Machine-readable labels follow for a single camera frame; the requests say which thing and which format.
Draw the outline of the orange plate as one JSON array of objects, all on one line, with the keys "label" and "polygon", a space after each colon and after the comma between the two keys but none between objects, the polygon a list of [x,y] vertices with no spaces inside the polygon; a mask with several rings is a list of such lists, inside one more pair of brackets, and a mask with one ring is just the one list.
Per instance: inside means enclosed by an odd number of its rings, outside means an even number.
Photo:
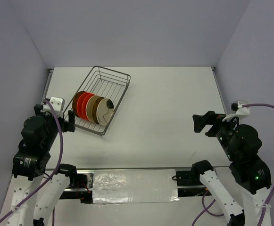
[{"label": "orange plate", "polygon": [[82,103],[82,115],[83,115],[83,119],[85,119],[85,120],[87,120],[87,121],[88,121],[89,119],[88,119],[87,114],[86,114],[86,107],[87,107],[87,103],[88,103],[89,99],[90,99],[91,97],[93,97],[93,96],[94,96],[94,94],[89,93],[89,94],[84,98],[83,103]]},{"label": "orange plate", "polygon": [[76,104],[76,108],[77,108],[77,114],[80,118],[83,119],[83,111],[82,111],[82,105],[83,105],[83,101],[84,99],[89,95],[90,93],[89,92],[83,92],[79,98],[78,98],[78,101],[77,101],[77,104]]}]

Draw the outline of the rear orange plate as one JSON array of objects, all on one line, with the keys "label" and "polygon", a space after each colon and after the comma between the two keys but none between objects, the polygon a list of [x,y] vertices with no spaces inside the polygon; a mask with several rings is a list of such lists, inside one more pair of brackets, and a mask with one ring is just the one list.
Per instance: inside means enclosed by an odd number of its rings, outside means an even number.
[{"label": "rear orange plate", "polygon": [[78,98],[78,101],[77,101],[77,104],[76,104],[76,108],[77,108],[77,114],[80,118],[83,119],[83,111],[82,111],[82,105],[83,105],[83,101],[84,99],[89,95],[90,93],[89,92],[83,92],[79,98]]}]

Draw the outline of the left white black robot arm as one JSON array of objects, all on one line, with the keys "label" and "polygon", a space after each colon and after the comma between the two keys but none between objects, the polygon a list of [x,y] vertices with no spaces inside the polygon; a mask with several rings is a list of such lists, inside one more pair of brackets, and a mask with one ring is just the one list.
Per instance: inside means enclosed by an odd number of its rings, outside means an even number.
[{"label": "left white black robot arm", "polygon": [[[8,226],[46,226],[64,190],[78,183],[76,166],[62,164],[63,133],[75,131],[75,116],[65,120],[64,99],[52,97],[34,106],[35,115],[24,122],[22,140],[13,158],[14,183],[9,212],[0,219]],[[59,136],[59,157],[53,172],[44,178],[50,149]]]}]

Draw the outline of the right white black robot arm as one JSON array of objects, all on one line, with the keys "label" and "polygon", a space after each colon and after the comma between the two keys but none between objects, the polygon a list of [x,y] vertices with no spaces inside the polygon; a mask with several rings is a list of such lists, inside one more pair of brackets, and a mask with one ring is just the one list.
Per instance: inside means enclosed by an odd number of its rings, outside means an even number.
[{"label": "right white black robot arm", "polygon": [[258,156],[262,141],[250,125],[240,124],[239,118],[208,111],[193,115],[194,132],[200,133],[205,126],[211,128],[207,137],[217,138],[228,160],[229,169],[238,185],[243,205],[236,203],[220,182],[212,165],[207,160],[196,162],[191,167],[191,179],[203,184],[211,193],[229,226],[269,226],[270,213],[265,201],[270,194],[271,173]]}]

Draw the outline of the yellow patterned plate brown rim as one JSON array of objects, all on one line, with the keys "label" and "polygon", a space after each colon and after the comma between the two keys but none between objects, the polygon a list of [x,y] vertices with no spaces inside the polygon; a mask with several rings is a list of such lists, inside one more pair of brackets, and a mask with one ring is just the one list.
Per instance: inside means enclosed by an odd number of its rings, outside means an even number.
[{"label": "yellow patterned plate brown rim", "polygon": [[99,97],[97,98],[93,105],[92,105],[92,109],[91,109],[91,122],[92,123],[96,123],[96,124],[99,124],[99,121],[97,119],[97,108],[99,106],[99,103],[103,100],[104,98],[103,97]]}]

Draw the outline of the metal base rail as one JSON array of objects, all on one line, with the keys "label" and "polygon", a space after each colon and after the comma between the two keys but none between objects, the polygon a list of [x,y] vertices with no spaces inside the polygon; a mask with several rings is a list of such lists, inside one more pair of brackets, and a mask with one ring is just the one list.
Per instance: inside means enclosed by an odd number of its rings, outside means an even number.
[{"label": "metal base rail", "polygon": [[79,169],[60,199],[85,204],[163,203],[205,192],[190,168]]}]

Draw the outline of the cream plate with black patch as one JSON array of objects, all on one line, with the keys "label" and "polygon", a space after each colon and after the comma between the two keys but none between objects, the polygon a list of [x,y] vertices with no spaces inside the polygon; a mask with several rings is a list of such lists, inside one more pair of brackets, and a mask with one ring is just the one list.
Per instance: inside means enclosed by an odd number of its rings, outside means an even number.
[{"label": "cream plate with black patch", "polygon": [[104,98],[99,102],[97,107],[97,120],[101,126],[108,125],[114,110],[114,104],[110,99]]}]

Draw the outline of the silver foil tape patch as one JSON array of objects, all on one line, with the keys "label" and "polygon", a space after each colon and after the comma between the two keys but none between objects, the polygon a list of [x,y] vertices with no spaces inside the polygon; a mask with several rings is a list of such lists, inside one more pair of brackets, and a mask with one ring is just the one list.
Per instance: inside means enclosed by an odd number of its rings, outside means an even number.
[{"label": "silver foil tape patch", "polygon": [[97,170],[92,199],[95,204],[176,202],[174,175],[174,169]]}]

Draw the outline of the rear brown yellow plate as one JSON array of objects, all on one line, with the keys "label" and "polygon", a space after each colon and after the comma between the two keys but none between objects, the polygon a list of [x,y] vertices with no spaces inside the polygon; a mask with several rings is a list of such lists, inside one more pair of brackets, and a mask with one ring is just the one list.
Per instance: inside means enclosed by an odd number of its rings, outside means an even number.
[{"label": "rear brown yellow plate", "polygon": [[73,112],[75,113],[75,115],[77,116],[78,113],[77,113],[77,102],[78,102],[78,99],[79,97],[85,93],[85,91],[79,91],[75,94],[74,98],[73,98],[73,101],[72,101],[72,110]]}]

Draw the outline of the front orange plate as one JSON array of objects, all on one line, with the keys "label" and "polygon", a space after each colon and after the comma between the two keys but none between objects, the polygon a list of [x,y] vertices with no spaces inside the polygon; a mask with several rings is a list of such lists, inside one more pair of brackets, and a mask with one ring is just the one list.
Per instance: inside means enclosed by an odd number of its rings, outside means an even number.
[{"label": "front orange plate", "polygon": [[82,103],[82,115],[83,115],[83,119],[85,119],[85,120],[87,120],[87,121],[88,121],[89,119],[88,119],[87,114],[86,114],[86,107],[87,107],[87,103],[88,103],[89,99],[90,99],[91,97],[93,97],[93,96],[94,96],[94,94],[89,93],[89,94],[84,98],[83,103]]}]

